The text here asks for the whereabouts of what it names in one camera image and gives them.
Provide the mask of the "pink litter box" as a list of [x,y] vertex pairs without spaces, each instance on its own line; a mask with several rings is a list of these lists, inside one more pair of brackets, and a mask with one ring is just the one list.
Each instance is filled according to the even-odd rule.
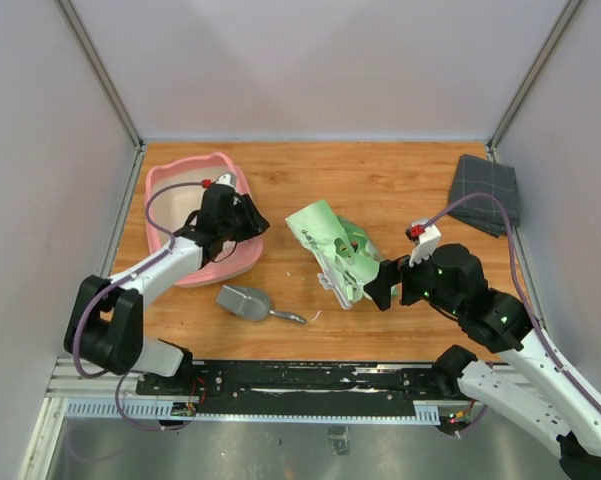
[[[187,216],[201,205],[202,189],[193,184],[203,180],[215,181],[228,172],[237,177],[237,191],[240,194],[251,192],[242,169],[221,152],[191,156],[151,168],[145,179],[145,200],[165,187],[178,186],[161,194],[152,203],[152,220],[169,231],[180,228]],[[191,185],[184,187],[184,182]],[[182,288],[201,287],[229,280],[253,268],[262,251],[261,236],[242,242],[237,247],[227,243],[216,263],[184,277],[177,285]]]

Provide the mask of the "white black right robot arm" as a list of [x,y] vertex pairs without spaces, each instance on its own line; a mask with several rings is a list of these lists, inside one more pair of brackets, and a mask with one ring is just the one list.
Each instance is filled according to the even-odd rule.
[[508,418],[558,458],[571,479],[601,479],[601,393],[568,361],[518,298],[489,287],[480,260],[460,244],[418,262],[384,261],[366,293],[382,311],[391,290],[401,303],[426,301],[450,315],[475,343],[513,367],[521,388],[454,345],[435,362],[433,387],[446,400],[464,395]]

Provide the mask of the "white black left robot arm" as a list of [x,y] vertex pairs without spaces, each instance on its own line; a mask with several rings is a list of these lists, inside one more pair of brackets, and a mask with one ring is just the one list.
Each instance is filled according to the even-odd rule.
[[222,260],[227,243],[249,241],[270,226],[251,196],[238,193],[229,180],[199,185],[200,207],[167,234],[159,250],[119,274],[91,275],[80,284],[64,348],[81,376],[90,377],[83,366],[89,362],[99,368],[95,377],[143,372],[159,375],[161,386],[175,396],[192,388],[194,371],[184,365],[185,349],[147,337],[144,312],[177,282]]

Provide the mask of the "white plastic bag clip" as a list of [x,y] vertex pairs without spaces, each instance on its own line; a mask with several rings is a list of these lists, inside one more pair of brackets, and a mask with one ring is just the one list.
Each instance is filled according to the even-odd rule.
[[318,256],[317,261],[321,268],[321,272],[317,274],[320,285],[325,290],[331,290],[334,293],[342,309],[350,309],[352,303],[346,295],[344,282],[339,272],[322,256]]

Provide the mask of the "grey metal scoop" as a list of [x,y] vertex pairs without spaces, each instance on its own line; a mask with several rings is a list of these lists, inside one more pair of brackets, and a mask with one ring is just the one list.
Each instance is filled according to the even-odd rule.
[[276,316],[294,323],[307,324],[307,320],[298,314],[275,309],[269,295],[258,288],[223,285],[216,297],[216,304],[252,322],[262,321],[268,316]]

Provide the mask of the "green cat litter bag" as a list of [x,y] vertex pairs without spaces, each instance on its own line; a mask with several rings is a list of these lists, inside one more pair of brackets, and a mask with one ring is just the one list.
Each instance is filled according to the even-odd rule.
[[293,236],[316,260],[322,256],[339,272],[352,306],[368,298],[364,286],[376,277],[383,257],[364,229],[337,216],[324,199],[293,213],[285,221]]

